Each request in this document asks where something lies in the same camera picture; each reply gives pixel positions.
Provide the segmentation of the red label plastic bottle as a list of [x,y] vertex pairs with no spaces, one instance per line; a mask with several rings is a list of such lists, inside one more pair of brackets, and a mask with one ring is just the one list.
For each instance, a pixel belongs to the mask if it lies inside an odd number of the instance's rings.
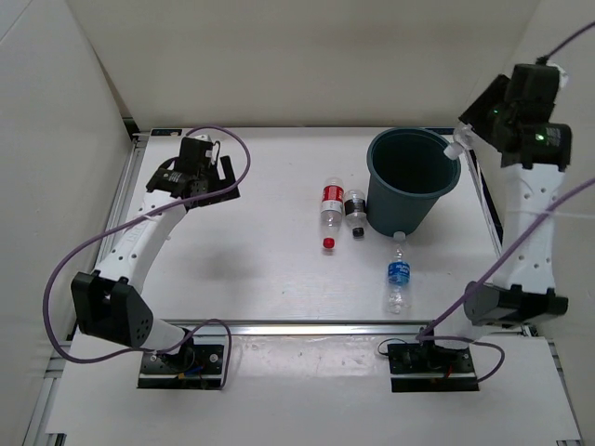
[[330,177],[323,187],[320,207],[320,233],[322,247],[332,251],[343,220],[343,182],[338,177]]

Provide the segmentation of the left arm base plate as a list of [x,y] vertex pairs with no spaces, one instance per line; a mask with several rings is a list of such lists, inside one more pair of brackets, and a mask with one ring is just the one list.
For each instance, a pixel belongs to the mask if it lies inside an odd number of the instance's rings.
[[222,390],[228,381],[232,334],[227,323],[209,320],[192,330],[176,354],[144,353],[137,389]]

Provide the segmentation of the clear unlabeled plastic bottle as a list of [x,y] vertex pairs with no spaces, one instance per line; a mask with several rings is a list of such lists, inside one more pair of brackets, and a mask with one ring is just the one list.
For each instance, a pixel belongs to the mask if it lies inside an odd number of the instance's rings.
[[450,160],[456,160],[465,151],[470,151],[473,145],[472,127],[459,123],[453,132],[453,140],[444,149],[443,154]]

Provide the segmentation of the blue label Aquafina bottle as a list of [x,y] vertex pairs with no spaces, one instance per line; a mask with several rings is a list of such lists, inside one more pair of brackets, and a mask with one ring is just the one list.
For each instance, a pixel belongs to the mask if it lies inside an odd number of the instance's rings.
[[387,265],[387,311],[401,314],[411,306],[411,268],[405,255],[406,234],[397,231],[392,236],[390,260]]

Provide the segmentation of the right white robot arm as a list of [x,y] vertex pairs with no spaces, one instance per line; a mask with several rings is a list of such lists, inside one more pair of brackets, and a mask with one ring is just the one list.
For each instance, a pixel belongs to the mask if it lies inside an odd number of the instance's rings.
[[490,327],[548,321],[568,309],[552,271],[551,217],[571,161],[571,128],[550,120],[564,77],[545,61],[518,64],[459,117],[446,157],[455,159],[479,140],[500,155],[506,198],[501,254],[484,278],[467,285],[464,302],[437,320],[431,332],[440,339],[418,347],[418,362],[428,371],[441,370],[451,360],[450,348],[462,348],[465,339],[477,340]]

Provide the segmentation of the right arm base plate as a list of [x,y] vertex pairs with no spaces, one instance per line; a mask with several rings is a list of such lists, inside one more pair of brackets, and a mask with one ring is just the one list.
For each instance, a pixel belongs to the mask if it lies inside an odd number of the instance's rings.
[[434,341],[414,343],[393,337],[379,343],[377,354],[389,362],[393,393],[479,390],[478,377],[468,348],[443,348]]

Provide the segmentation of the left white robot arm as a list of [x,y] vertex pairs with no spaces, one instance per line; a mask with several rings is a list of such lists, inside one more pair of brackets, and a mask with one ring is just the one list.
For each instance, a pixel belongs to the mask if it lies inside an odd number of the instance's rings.
[[219,156],[219,146],[208,135],[183,138],[178,156],[149,180],[139,222],[123,231],[93,272],[76,274],[71,290],[83,334],[156,351],[175,372],[192,367],[195,350],[187,330],[155,318],[141,292],[166,239],[191,210],[238,197],[231,159]]

